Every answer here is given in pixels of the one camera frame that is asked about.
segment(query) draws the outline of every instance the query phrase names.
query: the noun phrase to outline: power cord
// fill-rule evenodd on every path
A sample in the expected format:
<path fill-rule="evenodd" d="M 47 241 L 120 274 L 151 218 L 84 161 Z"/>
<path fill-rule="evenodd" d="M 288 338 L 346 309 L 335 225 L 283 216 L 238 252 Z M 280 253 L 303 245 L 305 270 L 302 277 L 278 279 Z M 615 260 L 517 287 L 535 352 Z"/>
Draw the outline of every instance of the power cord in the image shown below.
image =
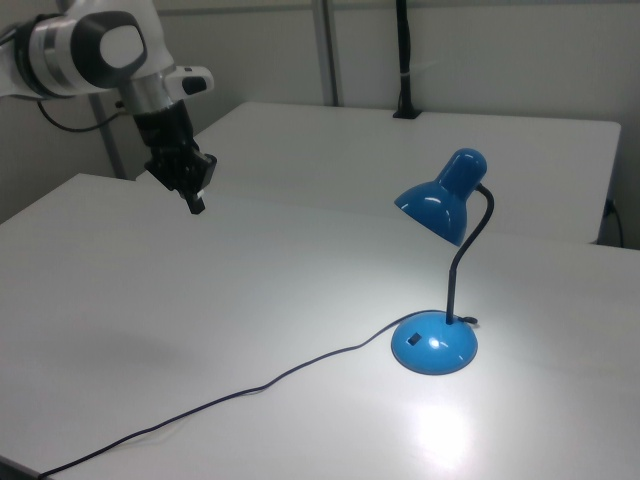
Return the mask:
<path fill-rule="evenodd" d="M 386 332 L 387 330 L 389 330 L 390 328 L 395 327 L 396 325 L 398 325 L 399 323 L 401 323 L 403 320 L 413 316 L 413 315 L 417 315 L 419 313 L 426 313 L 426 312 L 433 312 L 435 310 L 421 310 L 419 312 L 414 312 L 414 313 L 410 313 L 409 315 L 405 315 L 402 318 L 399 318 L 393 322 L 391 322 L 389 325 L 387 325 L 386 327 L 384 327 L 382 330 L 379 330 L 377 333 L 375 333 L 373 336 L 369 337 L 369 339 L 365 340 L 364 342 L 360 343 L 359 345 L 354 345 L 352 347 L 346 347 L 346 348 L 341 348 L 339 350 L 334 350 L 333 352 L 329 352 L 329 353 L 325 353 L 324 355 L 320 355 L 319 357 L 316 357 L 312 360 L 309 360 L 305 363 L 301 363 L 300 365 L 293 367 L 289 370 L 287 370 L 286 372 L 278 375 L 276 378 L 274 378 L 273 380 L 271 380 L 268 383 L 265 383 L 264 385 L 260 386 L 260 387 L 253 387 L 253 388 L 248 388 L 246 390 L 241 390 L 239 392 L 236 393 L 232 393 L 230 395 L 226 395 L 224 397 L 220 397 L 216 400 L 213 400 L 209 403 L 205 403 L 204 405 L 200 405 L 199 407 L 196 407 L 192 410 L 189 410 L 187 412 L 181 413 L 180 415 L 176 415 L 173 418 L 170 418 L 168 420 L 165 420 L 164 422 L 161 422 L 157 425 L 154 425 L 153 427 L 149 427 L 149 428 L 145 428 L 144 430 L 140 430 L 138 432 L 132 433 L 130 435 L 127 435 L 126 437 L 121 438 L 120 440 L 117 440 L 109 445 L 107 445 L 106 447 L 101 448 L 100 450 L 96 450 L 93 453 L 90 453 L 88 455 L 85 455 L 82 458 L 79 458 L 78 460 L 75 460 L 73 462 L 67 463 L 66 465 L 62 465 L 61 467 L 58 468 L 54 468 L 52 470 L 49 470 L 47 472 L 41 473 L 40 475 L 38 475 L 38 480 L 43 480 L 45 478 L 47 478 L 50 475 L 54 475 L 58 472 L 62 472 L 63 470 L 67 470 L 71 467 L 75 467 L 76 465 L 79 465 L 81 463 L 86 462 L 87 460 L 91 460 L 92 458 L 97 457 L 98 455 L 102 455 L 103 453 L 111 450 L 114 447 L 117 447 L 118 445 L 123 444 L 124 442 L 131 440 L 132 438 L 136 438 L 139 437 L 140 435 L 145 435 L 147 433 L 151 433 L 154 432 L 162 427 L 165 427 L 167 425 L 169 425 L 170 423 L 176 422 L 178 420 L 181 420 L 185 417 L 188 417 L 189 415 L 193 415 L 194 413 L 198 413 L 202 410 L 205 410 L 209 407 L 213 407 L 214 405 L 218 405 L 219 403 L 222 402 L 226 402 L 228 400 L 232 400 L 234 398 L 238 398 L 238 397 L 242 397 L 244 395 L 251 395 L 254 393 L 260 393 L 260 392 L 264 392 L 266 389 L 268 389 L 269 387 L 275 385 L 276 383 L 278 383 L 280 380 L 282 380 L 285 377 L 288 377 L 289 375 L 291 375 L 292 373 L 297 372 L 298 370 L 302 370 L 305 367 L 308 367 L 310 365 L 313 365 L 314 363 L 319 362 L 320 360 L 324 360 L 325 358 L 329 358 L 329 357 L 333 357 L 335 355 L 339 355 L 341 353 L 346 353 L 346 352 L 351 352 L 353 350 L 358 350 L 362 347 L 364 347 L 365 345 L 371 343 L 373 340 L 375 340 L 377 337 L 379 337 L 380 335 L 382 335 L 384 332 Z"/>
<path fill-rule="evenodd" d="M 40 109 L 40 112 L 42 112 L 42 115 L 44 116 L 44 118 L 47 119 L 47 121 L 49 123 L 51 123 L 52 125 L 58 127 L 60 130 L 64 130 L 65 132 L 71 132 L 71 133 L 91 132 L 93 130 L 97 130 L 98 128 L 104 127 L 106 124 L 108 124 L 109 122 L 112 122 L 113 120 L 115 120 L 116 118 L 118 118 L 121 115 L 126 115 L 125 112 L 117 112 L 117 113 L 114 113 L 113 115 L 111 115 L 106 120 L 98 123 L 97 125 L 93 125 L 92 127 L 71 128 L 71 127 L 65 127 L 64 125 L 61 125 L 60 123 L 56 122 L 53 118 L 51 118 L 51 116 L 44 109 L 44 106 L 42 105 L 42 102 L 38 101 L 37 103 L 38 103 L 38 108 Z"/>

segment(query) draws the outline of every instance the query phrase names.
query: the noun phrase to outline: blue desk lamp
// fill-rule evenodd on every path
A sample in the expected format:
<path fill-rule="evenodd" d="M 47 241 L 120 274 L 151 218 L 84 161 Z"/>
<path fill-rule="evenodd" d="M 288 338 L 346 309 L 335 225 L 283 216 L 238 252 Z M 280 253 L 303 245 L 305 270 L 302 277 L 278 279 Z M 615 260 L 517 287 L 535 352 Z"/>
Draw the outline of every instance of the blue desk lamp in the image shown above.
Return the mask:
<path fill-rule="evenodd" d="M 449 270 L 447 311 L 418 313 L 405 319 L 393 334 L 391 349 L 396 359 L 414 372 L 444 375 L 464 368 L 473 360 L 478 341 L 469 324 L 472 317 L 453 314 L 456 271 L 460 259 L 489 222 L 493 213 L 493 195 L 480 180 L 487 172 L 482 154 L 463 148 L 453 154 L 438 178 L 410 188 L 395 204 L 421 225 L 445 240 L 460 246 L 467 227 L 466 201 L 474 190 L 487 199 L 482 220 L 462 244 Z"/>

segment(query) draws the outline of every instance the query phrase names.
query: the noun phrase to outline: lamp shade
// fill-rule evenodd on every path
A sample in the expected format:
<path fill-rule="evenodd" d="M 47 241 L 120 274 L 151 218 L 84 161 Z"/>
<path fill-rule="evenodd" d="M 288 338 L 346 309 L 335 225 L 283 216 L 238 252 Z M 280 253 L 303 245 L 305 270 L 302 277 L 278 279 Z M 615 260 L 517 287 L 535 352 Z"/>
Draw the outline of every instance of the lamp shade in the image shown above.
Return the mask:
<path fill-rule="evenodd" d="M 467 199 L 486 172 L 482 154 L 462 148 L 434 181 L 410 188 L 395 204 L 421 225 L 460 246 L 467 229 Z"/>

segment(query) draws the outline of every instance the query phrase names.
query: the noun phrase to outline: lamp switch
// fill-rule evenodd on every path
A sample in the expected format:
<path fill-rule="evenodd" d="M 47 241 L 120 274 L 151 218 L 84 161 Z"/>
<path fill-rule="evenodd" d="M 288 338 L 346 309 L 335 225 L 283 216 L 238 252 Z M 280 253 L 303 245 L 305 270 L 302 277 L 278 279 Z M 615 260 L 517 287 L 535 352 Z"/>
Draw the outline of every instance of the lamp switch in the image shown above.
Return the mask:
<path fill-rule="evenodd" d="M 420 334 L 416 332 L 413 335 L 411 335 L 411 338 L 407 340 L 407 343 L 413 347 L 416 343 L 420 341 L 421 338 L 422 337 L 420 336 Z"/>

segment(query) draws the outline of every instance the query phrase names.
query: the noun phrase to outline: black cable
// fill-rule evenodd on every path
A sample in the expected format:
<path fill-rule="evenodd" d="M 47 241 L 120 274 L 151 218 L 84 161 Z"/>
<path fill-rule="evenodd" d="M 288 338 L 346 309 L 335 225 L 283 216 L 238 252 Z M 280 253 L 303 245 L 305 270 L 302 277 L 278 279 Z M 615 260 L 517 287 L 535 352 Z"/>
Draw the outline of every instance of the black cable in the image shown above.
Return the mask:
<path fill-rule="evenodd" d="M 616 216 L 616 222 L 618 223 L 618 238 L 620 239 L 620 248 L 624 248 L 624 235 L 622 234 L 622 220 L 620 220 L 620 212 L 616 208 L 615 202 L 611 202 L 610 211 Z"/>
<path fill-rule="evenodd" d="M 49 123 L 51 123 L 52 125 L 55 125 L 56 127 L 58 127 L 60 130 L 64 130 L 65 132 L 71 132 L 71 133 L 85 133 L 85 132 L 91 132 L 93 130 L 97 130 L 98 128 L 104 127 L 107 123 L 115 120 L 117 117 L 119 117 L 120 115 L 124 115 L 123 112 L 117 112 L 114 113 L 113 115 L 111 115 L 109 118 L 107 118 L 106 120 L 103 120 L 102 122 L 98 123 L 97 125 L 94 125 L 92 127 L 85 127 L 85 128 L 71 128 L 71 127 L 65 127 L 64 125 L 59 124 L 58 122 L 56 122 L 53 118 L 51 118 L 49 116 L 49 114 L 47 113 L 47 111 L 44 109 L 44 106 L 42 105 L 42 102 L 37 102 L 38 103 L 38 108 L 40 109 L 40 111 L 42 112 L 42 115 L 44 115 L 44 118 L 46 118 Z"/>
<path fill-rule="evenodd" d="M 5 43 L 8 43 L 11 40 L 13 40 L 16 34 L 17 25 L 18 25 L 17 23 L 14 23 L 13 25 L 9 25 L 2 32 L 0 32 L 0 47 Z"/>
<path fill-rule="evenodd" d="M 169 425 L 170 423 L 176 422 L 178 420 L 182 420 L 183 418 L 188 417 L 189 415 L 193 415 L 194 413 L 198 413 L 198 412 L 200 412 L 202 410 L 205 410 L 205 409 L 207 409 L 209 407 L 213 407 L 214 405 L 217 405 L 219 403 L 226 402 L 226 401 L 232 400 L 234 398 L 242 397 L 244 395 L 250 395 L 250 394 L 254 394 L 254 393 L 263 392 L 267 388 L 269 388 L 272 385 L 278 383 L 283 378 L 288 377 L 292 373 L 295 373 L 298 370 L 302 370 L 303 368 L 308 367 L 309 365 L 313 365 L 314 363 L 319 362 L 320 360 L 324 360 L 325 358 L 333 357 L 334 355 L 339 355 L 341 353 L 346 353 L 346 352 L 351 352 L 353 350 L 358 350 L 359 348 L 364 347 L 365 345 L 367 345 L 370 342 L 372 342 L 373 340 L 375 340 L 377 337 L 382 335 L 384 332 L 386 332 L 390 328 L 398 325 L 399 323 L 401 323 L 402 321 L 404 321 L 405 319 L 407 319 L 407 318 L 409 318 L 409 317 L 411 317 L 413 315 L 417 315 L 419 313 L 433 312 L 433 311 L 435 311 L 435 310 L 421 310 L 419 312 L 414 312 L 414 313 L 410 313 L 409 315 L 405 315 L 402 318 L 394 320 L 389 325 L 384 327 L 382 330 L 379 330 L 377 333 L 375 333 L 373 336 L 369 337 L 369 339 L 365 340 L 364 342 L 362 342 L 359 345 L 355 345 L 353 347 L 341 348 L 339 350 L 334 350 L 333 352 L 329 352 L 329 353 L 325 353 L 324 355 L 320 355 L 319 357 L 316 357 L 316 358 L 314 358 L 312 360 L 309 360 L 308 362 L 301 363 L 300 365 L 287 370 L 286 372 L 278 375 L 276 378 L 274 378 L 270 382 L 265 383 L 261 387 L 254 387 L 254 388 L 248 388 L 246 390 L 241 390 L 239 392 L 232 393 L 232 394 L 227 395 L 225 397 L 220 397 L 220 398 L 218 398 L 216 400 L 213 400 L 212 402 L 205 403 L 204 405 L 200 405 L 199 407 L 196 407 L 196 408 L 194 408 L 192 410 L 189 410 L 187 412 L 181 413 L 180 415 L 176 415 L 175 417 L 170 418 L 169 420 L 165 420 L 164 422 L 159 423 L 159 424 L 157 424 L 157 425 L 155 425 L 153 427 L 145 428 L 144 430 L 140 430 L 138 432 L 135 432 L 135 433 L 132 433 L 130 435 L 127 435 L 126 437 L 123 437 L 120 440 L 117 440 L 117 441 L 111 443 L 110 445 L 107 445 L 106 447 L 101 448 L 100 450 L 96 450 L 93 453 L 85 455 L 84 457 L 79 458 L 78 460 L 75 460 L 73 462 L 67 463 L 66 465 L 62 465 L 61 467 L 54 468 L 54 469 L 49 470 L 47 472 L 41 473 L 40 475 L 38 475 L 37 478 L 38 478 L 38 480 L 42 480 L 42 479 L 45 479 L 46 477 L 48 477 L 49 475 L 54 475 L 54 474 L 56 474 L 58 472 L 62 472 L 63 470 L 67 470 L 67 469 L 69 469 L 71 467 L 75 467 L 76 465 L 84 463 L 87 460 L 91 460 L 92 458 L 95 458 L 98 455 L 102 455 L 103 453 L 111 450 L 114 447 L 117 447 L 118 445 L 120 445 L 120 444 L 122 444 L 124 442 L 127 442 L 127 441 L 131 440 L 132 438 L 136 438 L 136 437 L 139 437 L 140 435 L 151 433 L 151 432 L 153 432 L 155 430 L 158 430 L 158 429 L 160 429 L 162 427 L 165 427 L 165 426 Z"/>

